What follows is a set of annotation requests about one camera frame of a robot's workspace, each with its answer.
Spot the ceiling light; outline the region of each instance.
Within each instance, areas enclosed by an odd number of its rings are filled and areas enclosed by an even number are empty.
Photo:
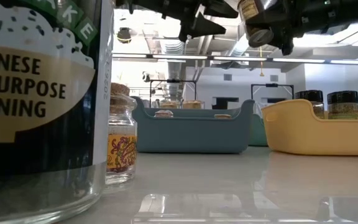
[[[358,60],[332,60],[331,63],[335,63],[335,64],[348,64],[348,65],[358,65]]]
[[[186,63],[186,60],[177,59],[159,59],[158,62],[174,62],[174,63]]]
[[[113,58],[146,58],[146,54],[113,54]]]
[[[298,58],[273,58],[274,62],[298,62],[298,63],[324,63],[325,60],[298,59]]]
[[[214,60],[230,60],[230,61],[241,61],[241,62],[264,62],[266,58],[256,57],[214,57]]]
[[[207,56],[197,56],[197,55],[153,55],[153,58],[160,59],[195,59],[195,60],[205,60]]]

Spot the blue tray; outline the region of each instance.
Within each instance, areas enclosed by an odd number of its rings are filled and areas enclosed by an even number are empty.
[[[170,109],[174,118],[155,118],[161,109],[145,108],[140,98],[134,98],[139,152],[241,153],[247,149],[253,100],[234,110]],[[216,119],[216,114],[233,119]]]

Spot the label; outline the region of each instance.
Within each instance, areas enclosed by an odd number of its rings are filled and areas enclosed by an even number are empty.
[[[358,112],[355,113],[337,113],[337,114],[329,114],[328,119],[358,119]]]
[[[255,0],[243,0],[240,2],[240,7],[245,20],[254,17],[259,13]]]
[[[112,9],[0,0],[0,175],[106,161]]]
[[[251,17],[254,17],[259,13],[255,0],[243,0],[240,2],[240,7],[243,20],[250,19]],[[249,36],[252,36],[258,30],[260,29],[247,26],[247,33]]]
[[[107,171],[125,172],[136,162],[136,136],[110,134],[107,151]]]

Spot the yellow bin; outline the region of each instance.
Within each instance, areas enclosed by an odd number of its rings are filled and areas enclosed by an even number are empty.
[[[307,100],[262,109],[267,143],[274,151],[302,155],[358,156],[358,120],[324,120]]]

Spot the black frame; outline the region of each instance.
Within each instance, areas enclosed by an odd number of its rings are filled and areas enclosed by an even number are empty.
[[[254,99],[254,86],[266,86],[267,88],[278,88],[279,86],[290,87],[292,92],[292,99],[295,99],[295,93],[293,85],[281,85],[277,83],[266,83],[266,84],[251,84],[251,100]]]
[[[194,83],[194,99],[197,100],[197,82],[193,80],[176,80],[176,79],[167,79],[167,80],[150,80],[150,108],[152,107],[152,84],[153,82],[166,82],[166,83]]]

